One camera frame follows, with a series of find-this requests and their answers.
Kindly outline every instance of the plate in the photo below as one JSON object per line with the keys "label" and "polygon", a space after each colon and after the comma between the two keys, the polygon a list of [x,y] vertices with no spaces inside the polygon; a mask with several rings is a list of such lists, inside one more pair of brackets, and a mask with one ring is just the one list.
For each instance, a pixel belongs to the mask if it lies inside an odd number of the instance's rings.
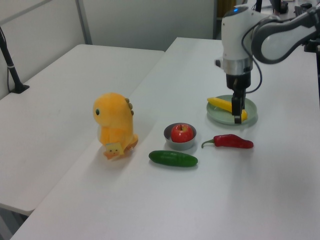
{"label": "plate", "polygon": [[[217,98],[231,102],[232,95],[222,95],[222,96],[217,96]],[[251,101],[248,98],[245,98],[244,104],[245,104],[245,110],[248,113],[248,119],[244,120],[242,124],[247,124],[252,122],[252,120],[256,119],[257,106],[254,104],[253,101]],[[235,123],[235,117],[229,111],[223,110],[217,106],[213,106],[210,103],[206,105],[206,111],[213,120],[221,124],[239,125]]]}

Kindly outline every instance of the white wall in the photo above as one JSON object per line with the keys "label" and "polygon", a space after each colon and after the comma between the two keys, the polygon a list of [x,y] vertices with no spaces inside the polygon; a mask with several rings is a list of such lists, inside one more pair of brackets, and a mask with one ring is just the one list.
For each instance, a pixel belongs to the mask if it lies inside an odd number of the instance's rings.
{"label": "white wall", "polygon": [[216,0],[80,0],[94,45],[166,51],[177,37],[212,39]]}
{"label": "white wall", "polygon": [[[0,7],[0,15],[6,8]],[[2,24],[1,28],[23,83],[74,46],[85,43],[75,0],[49,1]],[[12,89],[14,84],[9,76]],[[0,99],[7,94],[7,64],[0,52]]]}

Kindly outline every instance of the fake vegetable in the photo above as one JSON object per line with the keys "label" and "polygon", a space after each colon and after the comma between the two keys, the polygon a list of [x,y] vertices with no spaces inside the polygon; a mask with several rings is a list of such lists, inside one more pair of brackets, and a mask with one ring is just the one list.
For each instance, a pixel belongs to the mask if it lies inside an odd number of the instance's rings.
{"label": "fake vegetable", "polygon": [[201,148],[204,148],[204,144],[212,143],[216,147],[231,147],[239,149],[251,149],[254,147],[254,143],[249,140],[242,139],[234,134],[218,135],[213,137],[212,140],[202,143]]}
{"label": "fake vegetable", "polygon": [[198,163],[196,157],[177,151],[152,151],[149,153],[149,158],[157,164],[176,167],[193,167]]}
{"label": "fake vegetable", "polygon": [[[232,104],[230,101],[226,101],[218,97],[209,97],[207,98],[207,101],[213,106],[216,106],[218,108],[221,108],[223,110],[226,110],[232,113]],[[246,110],[243,109],[241,114],[241,120],[244,121],[247,119],[248,119],[248,113]]]}

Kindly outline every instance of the banana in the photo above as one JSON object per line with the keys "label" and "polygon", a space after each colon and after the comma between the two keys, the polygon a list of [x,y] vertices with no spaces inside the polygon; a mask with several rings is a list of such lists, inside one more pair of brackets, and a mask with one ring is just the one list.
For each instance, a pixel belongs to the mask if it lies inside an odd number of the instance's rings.
{"label": "banana", "polygon": [[[226,110],[232,113],[232,105],[230,101],[226,101],[217,97],[209,97],[207,98],[207,101],[213,106],[216,106],[218,108],[221,108],[223,110]],[[241,121],[243,122],[244,120],[247,120],[247,119],[248,119],[248,113],[246,110],[243,109],[241,114]]]}

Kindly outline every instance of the metal bowl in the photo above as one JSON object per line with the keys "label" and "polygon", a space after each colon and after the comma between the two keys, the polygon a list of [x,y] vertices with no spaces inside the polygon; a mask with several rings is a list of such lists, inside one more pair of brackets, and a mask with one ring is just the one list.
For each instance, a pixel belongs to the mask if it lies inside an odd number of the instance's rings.
{"label": "metal bowl", "polygon": [[[178,125],[178,124],[188,124],[192,130],[193,130],[193,138],[190,140],[190,141],[186,141],[186,142],[173,142],[171,140],[171,130],[172,128],[175,126],[175,125]],[[167,126],[163,132],[164,134],[164,138],[165,138],[165,141],[166,141],[166,144],[168,144],[168,146],[171,148],[171,149],[174,149],[174,150],[178,150],[178,151],[184,151],[184,150],[187,150],[187,149],[190,149],[194,144],[195,144],[195,139],[196,139],[196,135],[197,135],[197,131],[196,129],[194,128],[194,126],[190,125],[189,123],[185,123],[185,122],[177,122],[177,123],[173,123],[169,126]]]}

